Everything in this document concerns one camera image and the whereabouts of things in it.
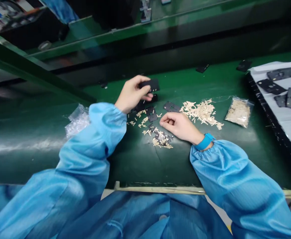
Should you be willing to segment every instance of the bag of beige scraps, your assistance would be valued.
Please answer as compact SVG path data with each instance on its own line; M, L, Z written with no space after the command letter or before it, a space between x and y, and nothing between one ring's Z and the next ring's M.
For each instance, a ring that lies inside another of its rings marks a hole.
M239 97L233 97L232 104L225 116L225 120L247 128L253 107L253 102Z

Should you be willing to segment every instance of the smartwatch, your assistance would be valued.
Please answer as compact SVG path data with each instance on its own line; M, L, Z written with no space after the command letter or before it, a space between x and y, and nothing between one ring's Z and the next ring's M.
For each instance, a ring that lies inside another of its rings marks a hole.
M195 145L194 147L195 147L197 150L199 150L199 151L204 150L204 149L206 149L206 148L209 146L209 144L210 144L213 140L215 140L215 138L214 138L211 134L206 133L206 134L204 135L204 139L201 141L201 143L199 143L198 145Z

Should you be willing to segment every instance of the plastic bag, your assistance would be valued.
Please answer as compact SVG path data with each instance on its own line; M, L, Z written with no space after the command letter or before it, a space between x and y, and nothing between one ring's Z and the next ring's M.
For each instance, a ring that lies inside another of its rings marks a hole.
M68 119L71 123L65 127L66 137L71 138L90 124L89 108L85 108L83 105L79 104Z
M246 99L233 97L232 104L227 115L225 116L225 120L247 128L253 107L253 102Z

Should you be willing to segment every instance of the black machine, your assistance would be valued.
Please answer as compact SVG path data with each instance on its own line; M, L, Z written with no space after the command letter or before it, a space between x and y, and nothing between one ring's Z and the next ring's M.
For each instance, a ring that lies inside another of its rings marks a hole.
M48 8L22 15L11 20L0 31L0 36L21 50L39 47L43 42L63 40L69 27L62 22Z
M140 0L66 0L79 18L91 16L105 30L134 24Z

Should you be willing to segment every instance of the wooden edge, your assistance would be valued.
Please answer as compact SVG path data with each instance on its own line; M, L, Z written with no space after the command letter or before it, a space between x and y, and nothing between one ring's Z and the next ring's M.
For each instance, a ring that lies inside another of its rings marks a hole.
M175 193L206 195L204 188L197 187L120 187L120 182L116 181L115 191L145 192L145 193ZM283 190L285 197L291 199L291 190Z

